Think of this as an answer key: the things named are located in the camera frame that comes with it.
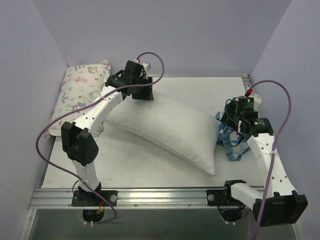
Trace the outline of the blue white plush pillowcase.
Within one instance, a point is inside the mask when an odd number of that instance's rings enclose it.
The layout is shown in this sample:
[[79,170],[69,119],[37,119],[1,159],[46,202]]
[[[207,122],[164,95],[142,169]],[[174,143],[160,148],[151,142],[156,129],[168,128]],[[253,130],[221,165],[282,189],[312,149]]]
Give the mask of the blue white plush pillowcase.
[[219,121],[217,144],[225,147],[226,156],[229,161],[238,162],[244,154],[250,151],[250,147],[240,133],[229,127],[226,123],[221,122],[225,110],[230,104],[233,104],[234,101],[235,98],[227,99],[223,111],[218,111],[215,119]]

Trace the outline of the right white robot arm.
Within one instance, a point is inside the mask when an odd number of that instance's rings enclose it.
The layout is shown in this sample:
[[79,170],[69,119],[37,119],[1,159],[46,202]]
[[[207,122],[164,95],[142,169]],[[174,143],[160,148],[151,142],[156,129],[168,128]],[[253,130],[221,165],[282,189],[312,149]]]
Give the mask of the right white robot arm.
[[295,224],[306,207],[307,197],[298,194],[283,167],[275,135],[267,118],[255,110],[256,99],[240,96],[226,100],[220,122],[240,134],[252,151],[264,184],[264,191],[250,187],[244,180],[227,180],[222,200],[242,203],[253,212],[260,227]]

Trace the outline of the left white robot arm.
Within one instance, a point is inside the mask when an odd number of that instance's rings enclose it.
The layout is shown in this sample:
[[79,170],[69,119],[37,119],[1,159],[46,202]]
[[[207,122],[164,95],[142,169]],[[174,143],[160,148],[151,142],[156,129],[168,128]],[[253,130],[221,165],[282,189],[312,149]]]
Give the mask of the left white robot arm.
[[99,147],[93,133],[126,97],[145,101],[154,99],[150,85],[153,79],[148,76],[150,69],[148,62],[127,61],[123,70],[107,79],[99,96],[94,100],[94,106],[72,123],[65,122],[61,126],[62,149],[72,160],[76,173],[81,178],[78,190],[90,206],[101,201],[101,183],[94,165]]

